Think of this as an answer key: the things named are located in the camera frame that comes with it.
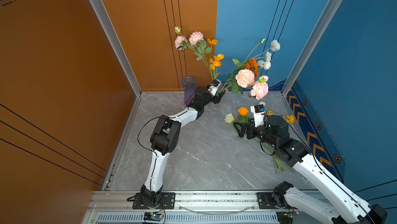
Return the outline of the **orange ranunculus stem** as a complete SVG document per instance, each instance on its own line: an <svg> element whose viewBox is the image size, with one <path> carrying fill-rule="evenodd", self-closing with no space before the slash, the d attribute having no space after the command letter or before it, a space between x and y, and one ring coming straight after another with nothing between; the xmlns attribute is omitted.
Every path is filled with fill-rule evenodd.
<svg viewBox="0 0 397 224"><path fill-rule="evenodd" d="M240 122L240 123L249 123L249 110L245 107L241 107L238 111L238 116L235 119L235 122Z"/></svg>

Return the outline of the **cream rose stem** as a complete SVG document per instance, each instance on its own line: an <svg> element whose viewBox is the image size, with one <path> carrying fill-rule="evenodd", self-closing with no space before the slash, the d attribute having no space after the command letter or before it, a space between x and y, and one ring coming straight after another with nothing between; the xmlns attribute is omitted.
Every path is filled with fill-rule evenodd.
<svg viewBox="0 0 397 224"><path fill-rule="evenodd" d="M227 123L227 124L232 124L232 123L235 122L235 120L236 120L236 118L233 116L232 113L228 113L228 114L225 116L225 118L224 118L224 122Z"/></svg>

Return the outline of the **purple glass vase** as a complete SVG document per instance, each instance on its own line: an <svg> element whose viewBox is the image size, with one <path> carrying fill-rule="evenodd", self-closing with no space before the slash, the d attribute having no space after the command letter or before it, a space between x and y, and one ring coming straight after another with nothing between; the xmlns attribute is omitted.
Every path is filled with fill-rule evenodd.
<svg viewBox="0 0 397 224"><path fill-rule="evenodd" d="M181 81L184 87L184 103L188 106L194 99L196 79L194 77L185 77Z"/></svg>

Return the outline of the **pale pink rose stem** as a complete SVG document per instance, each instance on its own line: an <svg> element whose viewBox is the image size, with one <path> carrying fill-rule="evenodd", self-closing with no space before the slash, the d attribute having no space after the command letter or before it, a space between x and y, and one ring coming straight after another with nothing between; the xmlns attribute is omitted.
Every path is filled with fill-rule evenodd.
<svg viewBox="0 0 397 224"><path fill-rule="evenodd" d="M268 80L267 75L256 77L253 71L241 69L229 75L227 84L232 93L242 93L244 90L249 90L249 97L261 100L269 93Z"/></svg>

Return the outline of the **yellow flower stem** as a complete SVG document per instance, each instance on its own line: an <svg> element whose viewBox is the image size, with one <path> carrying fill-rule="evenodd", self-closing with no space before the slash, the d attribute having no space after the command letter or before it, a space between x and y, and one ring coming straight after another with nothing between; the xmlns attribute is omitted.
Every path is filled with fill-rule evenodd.
<svg viewBox="0 0 397 224"><path fill-rule="evenodd" d="M294 124L296 122L296 118L293 114L292 115L288 115L288 114L281 115L281 117L289 124Z"/></svg>

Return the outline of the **orange gerbera stem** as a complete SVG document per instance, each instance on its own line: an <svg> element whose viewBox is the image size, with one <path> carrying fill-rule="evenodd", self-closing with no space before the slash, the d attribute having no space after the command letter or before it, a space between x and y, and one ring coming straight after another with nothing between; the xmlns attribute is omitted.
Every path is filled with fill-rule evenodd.
<svg viewBox="0 0 397 224"><path fill-rule="evenodd" d="M233 76L235 77L240 70L250 70L251 72L254 73L254 78L257 79L259 76L259 69L258 69L258 63L255 58L251 59L246 59L245 61L241 62L239 65L237 65L236 70L233 72Z"/></svg>

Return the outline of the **pink white bud stem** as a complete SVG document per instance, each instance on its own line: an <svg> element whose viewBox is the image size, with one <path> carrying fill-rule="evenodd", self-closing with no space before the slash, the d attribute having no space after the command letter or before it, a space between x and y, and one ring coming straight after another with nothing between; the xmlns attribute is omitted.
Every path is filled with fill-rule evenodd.
<svg viewBox="0 0 397 224"><path fill-rule="evenodd" d="M274 112L266 107L265 102L259 102L260 105L264 105L266 113L269 115L274 115ZM274 153L274 147L271 145L265 144L265 142L261 142L261 149L262 151L266 154L272 157L272 161L274 163L274 169L275 173L278 174L278 172L284 172L284 166L283 163L279 160L278 156Z"/></svg>

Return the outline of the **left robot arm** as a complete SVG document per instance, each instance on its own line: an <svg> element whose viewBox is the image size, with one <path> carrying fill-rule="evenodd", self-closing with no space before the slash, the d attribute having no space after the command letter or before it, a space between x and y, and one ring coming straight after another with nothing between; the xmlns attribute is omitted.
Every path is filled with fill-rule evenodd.
<svg viewBox="0 0 397 224"><path fill-rule="evenodd" d="M177 146L181 129L197 120L204 113L206 105L221 101L224 93L218 92L220 87L221 81L218 79L205 87L199 86L193 100L183 111L173 116L161 115L156 118L157 123L150 137L152 161L148 177L133 200L149 208L163 207L163 176L169 155Z"/></svg>

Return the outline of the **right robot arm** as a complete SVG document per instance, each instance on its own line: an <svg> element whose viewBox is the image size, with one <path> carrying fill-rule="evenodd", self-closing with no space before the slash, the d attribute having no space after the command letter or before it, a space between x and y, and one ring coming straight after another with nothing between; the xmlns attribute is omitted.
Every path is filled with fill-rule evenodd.
<svg viewBox="0 0 397 224"><path fill-rule="evenodd" d="M329 201L319 201L300 191L291 183L283 182L273 190L273 199L278 208L301 210L323 224L384 224L387 212L380 205L371 205L353 193L338 178L328 171L302 140L292 139L291 124L282 116L269 113L264 105L251 106L253 118L247 116L234 121L239 137L257 138L267 144L277 156L295 171L309 180Z"/></svg>

